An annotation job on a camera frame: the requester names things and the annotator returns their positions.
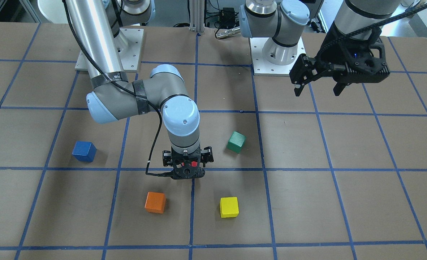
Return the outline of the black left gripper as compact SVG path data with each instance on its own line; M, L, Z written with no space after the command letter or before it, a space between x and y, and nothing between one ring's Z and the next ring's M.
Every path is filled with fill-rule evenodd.
M322 51L319 60L305 54L296 58L289 77L301 95L304 86L322 77L332 76L337 82L335 96L351 83L379 83L390 75L385 58L385 46L380 40L381 29L367 32L367 39L345 38Z

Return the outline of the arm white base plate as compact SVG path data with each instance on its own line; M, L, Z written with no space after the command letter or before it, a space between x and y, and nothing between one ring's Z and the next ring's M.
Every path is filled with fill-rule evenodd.
M250 38L250 54L255 75L289 76L300 54L305 53L302 38L293 47L283 47L272 38Z
M120 28L119 34L114 39L102 41L100 43L92 43L94 51L103 51L106 54L113 54L112 47L120 57L120 61L124 72L138 72L139 63L141 61L141 51L143 47L144 30L138 28Z

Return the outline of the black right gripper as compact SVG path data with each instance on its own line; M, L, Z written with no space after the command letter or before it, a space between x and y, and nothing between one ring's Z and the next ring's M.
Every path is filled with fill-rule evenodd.
M190 168L191 170L199 170L200 169L200 163L202 163L202 166L205 167L207 163L213 163L214 155L212 152L212 147L208 146L204 149L200 149L200 146L197 147L196 150L194 150L191 153L188 153L187 155L183 154L183 151L177 152L172 147L172 151L164 150L162 154L162 160L163 160L163 166L173 166L175 169L179 168ZM183 167L181 166L181 163L185 161L197 161L198 166L197 167Z

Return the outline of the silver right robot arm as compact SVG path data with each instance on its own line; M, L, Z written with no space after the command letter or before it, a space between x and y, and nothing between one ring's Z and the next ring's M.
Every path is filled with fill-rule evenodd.
M212 148L200 148L200 112L179 71L162 64L151 71L149 79L130 82L103 2L62 3L70 30L88 61L93 91L86 96L86 102L93 120L106 124L155 111L172 143L171 151L163 153L164 166L196 173L201 165L212 163Z

